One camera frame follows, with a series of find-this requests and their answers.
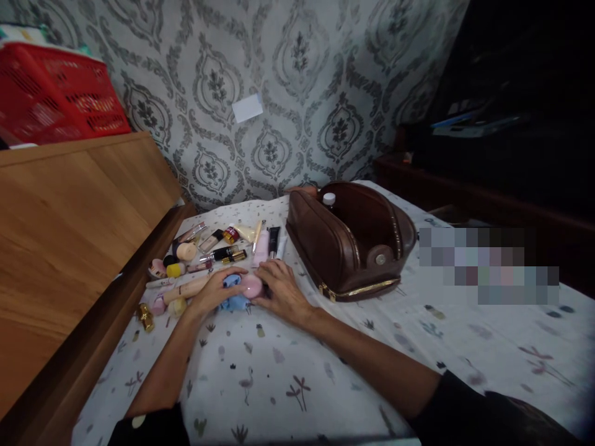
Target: hand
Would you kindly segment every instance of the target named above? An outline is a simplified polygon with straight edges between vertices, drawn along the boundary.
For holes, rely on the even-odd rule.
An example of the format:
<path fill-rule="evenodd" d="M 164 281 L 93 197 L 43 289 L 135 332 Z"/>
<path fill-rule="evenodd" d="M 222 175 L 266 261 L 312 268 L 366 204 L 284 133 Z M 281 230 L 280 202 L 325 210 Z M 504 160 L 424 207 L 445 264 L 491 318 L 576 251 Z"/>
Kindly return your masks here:
<path fill-rule="evenodd" d="M 211 276 L 204 288 L 194 296 L 189 309 L 193 308 L 197 314 L 205 315 L 217 308 L 221 302 L 229 297 L 246 291 L 246 287 L 241 285 L 223 288 L 224 279 L 232 274 L 248 274 L 248 271 L 239 266 L 220 269 Z"/>
<path fill-rule="evenodd" d="M 270 299 L 257 297 L 252 303 L 264 307 L 290 324 L 304 327 L 314 307 L 304 297 L 296 284 L 293 270 L 279 259 L 261 262 L 254 273 L 268 284 L 272 291 Z"/>
<path fill-rule="evenodd" d="M 314 186 L 304 186 L 304 187 L 295 186 L 295 187 L 287 189 L 285 191 L 285 193 L 292 193 L 293 191 L 298 191 L 298 190 L 302 190 L 314 198 L 318 197 L 318 189 L 315 188 Z"/>

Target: bed sheet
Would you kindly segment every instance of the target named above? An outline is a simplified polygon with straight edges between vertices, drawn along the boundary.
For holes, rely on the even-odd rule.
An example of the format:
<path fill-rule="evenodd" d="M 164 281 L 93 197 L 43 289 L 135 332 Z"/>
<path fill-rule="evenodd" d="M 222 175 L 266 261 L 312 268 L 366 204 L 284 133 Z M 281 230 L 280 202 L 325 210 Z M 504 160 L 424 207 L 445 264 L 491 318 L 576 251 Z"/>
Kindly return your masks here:
<path fill-rule="evenodd" d="M 370 181 L 357 182 L 386 195 L 418 229 L 448 227 Z M 287 212 L 287 196 L 232 204 L 185 220 L 178 234 L 199 221 L 210 231 L 259 219 L 284 227 Z M 352 304 L 333 304 L 317 292 L 291 241 L 283 259 L 313 305 L 438 372 L 450 370 L 479 392 L 524 400 L 580 437 L 595 384 L 595 302 L 561 284 L 555 308 L 433 304 L 428 310 L 419 295 L 418 257 L 416 245 L 395 291 Z M 238 262 L 249 264 L 250 258 Z M 171 287 L 202 274 L 182 276 Z M 147 290 L 142 301 L 164 289 Z M 145 333 L 130 321 L 79 416 L 73 445 L 107 445 L 175 324 L 162 315 Z M 366 443 L 413 435 L 342 358 L 258 307 L 207 319 L 180 401 L 192 444 Z"/>

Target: basket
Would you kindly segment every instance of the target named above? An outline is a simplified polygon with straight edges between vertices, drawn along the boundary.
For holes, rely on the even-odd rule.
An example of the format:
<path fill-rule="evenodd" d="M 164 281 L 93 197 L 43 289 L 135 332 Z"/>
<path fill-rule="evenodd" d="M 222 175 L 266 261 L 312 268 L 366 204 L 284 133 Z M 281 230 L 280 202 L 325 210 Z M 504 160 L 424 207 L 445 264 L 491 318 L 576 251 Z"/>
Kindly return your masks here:
<path fill-rule="evenodd" d="M 0 126 L 49 144 L 130 133 L 105 64 L 58 48 L 0 48 Z"/>

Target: blue cloth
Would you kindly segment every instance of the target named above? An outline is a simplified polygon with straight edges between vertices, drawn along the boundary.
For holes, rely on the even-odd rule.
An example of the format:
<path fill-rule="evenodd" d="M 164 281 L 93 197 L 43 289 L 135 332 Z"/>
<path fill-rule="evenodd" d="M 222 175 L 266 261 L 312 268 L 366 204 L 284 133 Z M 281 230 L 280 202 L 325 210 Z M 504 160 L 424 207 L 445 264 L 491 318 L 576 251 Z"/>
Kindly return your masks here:
<path fill-rule="evenodd" d="M 230 288 L 232 286 L 238 285 L 241 281 L 242 278 L 238 274 L 232 274 L 223 280 L 223 288 Z M 225 311 L 245 310 L 249 306 L 249 299 L 244 297 L 243 294 L 236 294 L 221 302 L 219 309 Z"/>

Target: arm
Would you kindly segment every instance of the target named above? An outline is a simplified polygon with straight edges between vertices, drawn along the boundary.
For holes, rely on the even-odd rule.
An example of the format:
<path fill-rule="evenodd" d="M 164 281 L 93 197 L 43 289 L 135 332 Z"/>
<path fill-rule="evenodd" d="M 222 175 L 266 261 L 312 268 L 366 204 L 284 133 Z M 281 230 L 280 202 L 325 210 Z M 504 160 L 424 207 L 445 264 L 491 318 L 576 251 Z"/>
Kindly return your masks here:
<path fill-rule="evenodd" d="M 261 263 L 256 275 L 269 285 L 272 296 L 254 299 L 254 304 L 331 347 L 406 419 L 421 413 L 438 387 L 440 374 L 311 306 L 284 262 Z"/>
<path fill-rule="evenodd" d="M 126 412 L 125 418 L 174 407 L 182 391 L 198 330 L 207 314 L 228 297 L 241 294 L 244 287 L 223 288 L 223 279 L 230 274 L 247 274 L 236 266 L 213 274 L 205 287 L 192 299 L 178 321 L 157 361 Z"/>

